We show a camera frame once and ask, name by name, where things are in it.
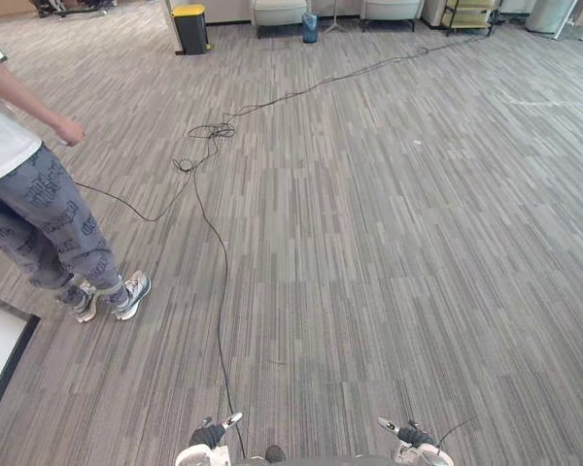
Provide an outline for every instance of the person's arm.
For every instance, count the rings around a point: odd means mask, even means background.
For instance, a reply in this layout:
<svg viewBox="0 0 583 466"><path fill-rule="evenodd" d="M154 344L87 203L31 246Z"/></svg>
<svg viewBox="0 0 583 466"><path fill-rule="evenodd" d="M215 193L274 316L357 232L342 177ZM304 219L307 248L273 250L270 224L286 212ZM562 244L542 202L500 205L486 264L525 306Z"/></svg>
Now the person's arm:
<svg viewBox="0 0 583 466"><path fill-rule="evenodd" d="M0 97L45 123L54 130L56 136L69 146L78 144L85 135L85 129L81 124L48 108L39 97L20 83L1 64Z"/></svg>

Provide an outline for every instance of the white t-shirt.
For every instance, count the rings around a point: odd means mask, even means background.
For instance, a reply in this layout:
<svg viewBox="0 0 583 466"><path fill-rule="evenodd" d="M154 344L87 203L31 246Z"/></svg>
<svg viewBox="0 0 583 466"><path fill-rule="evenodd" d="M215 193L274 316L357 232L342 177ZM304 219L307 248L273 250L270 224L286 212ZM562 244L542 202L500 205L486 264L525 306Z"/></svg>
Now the white t-shirt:
<svg viewBox="0 0 583 466"><path fill-rule="evenodd" d="M39 150L41 139L14 120L0 101L0 179Z"/></svg>

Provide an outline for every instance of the blue bin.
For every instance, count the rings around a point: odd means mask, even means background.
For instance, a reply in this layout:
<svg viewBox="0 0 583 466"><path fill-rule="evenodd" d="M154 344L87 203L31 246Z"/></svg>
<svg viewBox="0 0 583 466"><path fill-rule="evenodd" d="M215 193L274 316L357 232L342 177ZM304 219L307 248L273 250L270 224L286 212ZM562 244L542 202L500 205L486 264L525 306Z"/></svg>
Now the blue bin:
<svg viewBox="0 0 583 466"><path fill-rule="evenodd" d="M318 16L312 13L302 14L302 42L313 44L318 42Z"/></svg>

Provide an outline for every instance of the floor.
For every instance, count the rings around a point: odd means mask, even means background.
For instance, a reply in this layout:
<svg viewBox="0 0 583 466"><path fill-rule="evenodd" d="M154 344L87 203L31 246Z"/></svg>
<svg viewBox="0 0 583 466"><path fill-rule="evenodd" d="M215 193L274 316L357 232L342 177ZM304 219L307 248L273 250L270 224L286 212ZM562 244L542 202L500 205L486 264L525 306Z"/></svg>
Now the floor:
<svg viewBox="0 0 583 466"><path fill-rule="evenodd" d="M312 46L209 34L207 55L175 56L156 3L0 22L9 68L86 140L26 121L76 180L151 216L186 180L172 159L204 153L193 126L456 45L237 118L199 173L228 246L247 454L389 456L377 416L437 437L474 417L444 443L457 464L583 464L583 43L514 25L476 42L405 24ZM0 253L0 298L42 318L0 406L0 465L172 464L228 415L220 246L193 188L158 222L84 195L154 290L129 322L80 325Z"/></svg>

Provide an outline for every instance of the gray patterned jeans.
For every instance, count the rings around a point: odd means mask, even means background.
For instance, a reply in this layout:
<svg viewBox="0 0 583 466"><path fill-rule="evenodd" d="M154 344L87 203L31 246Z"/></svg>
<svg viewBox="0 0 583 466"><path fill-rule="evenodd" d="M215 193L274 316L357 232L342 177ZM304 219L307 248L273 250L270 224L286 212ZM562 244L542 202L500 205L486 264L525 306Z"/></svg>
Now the gray patterned jeans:
<svg viewBox="0 0 583 466"><path fill-rule="evenodd" d="M45 145L0 179L0 249L34 286L56 290L65 304L83 302L74 274L115 306L128 298L95 218Z"/></svg>

